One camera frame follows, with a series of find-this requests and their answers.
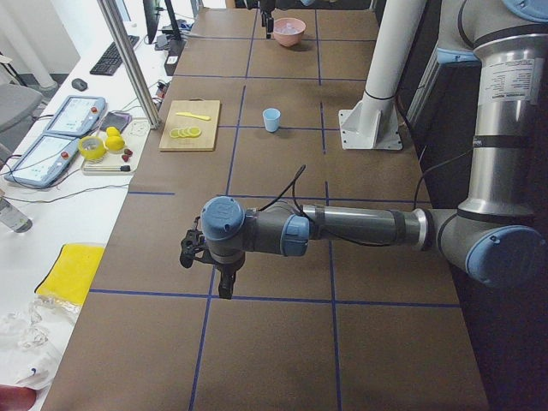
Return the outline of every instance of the marker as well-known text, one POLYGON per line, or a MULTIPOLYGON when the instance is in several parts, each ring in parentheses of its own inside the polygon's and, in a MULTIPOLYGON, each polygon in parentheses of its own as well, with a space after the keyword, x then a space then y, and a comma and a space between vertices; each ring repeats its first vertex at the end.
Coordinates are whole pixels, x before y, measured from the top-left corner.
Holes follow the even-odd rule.
POLYGON ((131 167, 129 165, 122 165, 122 166, 88 165, 87 167, 84 167, 84 171, 104 171, 104 172, 122 171, 122 172, 128 172, 128 171, 131 171, 131 167))

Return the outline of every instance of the computer mouse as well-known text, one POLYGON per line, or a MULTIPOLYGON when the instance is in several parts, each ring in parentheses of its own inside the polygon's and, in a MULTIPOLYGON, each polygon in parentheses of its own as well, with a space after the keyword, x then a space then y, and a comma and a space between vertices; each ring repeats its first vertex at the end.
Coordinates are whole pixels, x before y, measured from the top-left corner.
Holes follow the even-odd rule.
POLYGON ((80 90, 81 92, 83 92, 87 89, 87 83, 82 79, 74 79, 72 80, 72 87, 74 87, 76 90, 80 90))

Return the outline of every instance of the tablet screen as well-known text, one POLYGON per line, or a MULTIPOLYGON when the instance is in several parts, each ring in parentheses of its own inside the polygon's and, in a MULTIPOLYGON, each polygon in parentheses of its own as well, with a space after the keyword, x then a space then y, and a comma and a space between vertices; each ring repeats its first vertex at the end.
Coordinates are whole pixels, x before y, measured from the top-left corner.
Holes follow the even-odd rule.
POLYGON ((14 170, 12 176, 15 179, 43 181, 48 176, 51 167, 59 159, 61 152, 70 142, 71 140, 61 137, 44 136, 34 149, 17 164, 17 170, 14 170))
POLYGON ((97 103, 93 98, 71 98, 55 121, 48 127, 52 133, 79 133, 97 103))

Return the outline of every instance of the light blue cup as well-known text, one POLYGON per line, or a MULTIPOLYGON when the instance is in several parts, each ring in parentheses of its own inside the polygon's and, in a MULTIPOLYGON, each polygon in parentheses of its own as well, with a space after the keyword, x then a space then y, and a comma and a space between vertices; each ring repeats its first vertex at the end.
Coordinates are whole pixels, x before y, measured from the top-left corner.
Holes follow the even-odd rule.
POLYGON ((280 110, 278 109, 266 109, 263 111, 263 120, 265 120, 266 131, 274 133, 278 127, 280 127, 280 110))

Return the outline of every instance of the brown table surface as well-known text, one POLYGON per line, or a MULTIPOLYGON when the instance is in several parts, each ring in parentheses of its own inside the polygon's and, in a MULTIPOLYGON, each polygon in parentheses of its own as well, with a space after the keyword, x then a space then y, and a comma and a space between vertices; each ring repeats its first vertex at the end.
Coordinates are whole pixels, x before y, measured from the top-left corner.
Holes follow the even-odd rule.
POLYGON ((160 114, 173 99, 221 100, 216 149, 159 152, 162 129, 151 132, 44 410, 487 409, 436 255, 341 241, 311 242, 302 258, 248 253, 232 301, 210 265, 180 267, 207 200, 262 206, 302 164, 302 203, 412 208, 412 143, 344 151, 337 131, 337 111, 364 90, 374 15, 283 15, 307 24, 291 49, 265 39, 256 10, 200 13, 160 114), (270 106, 282 112, 274 134, 270 106))

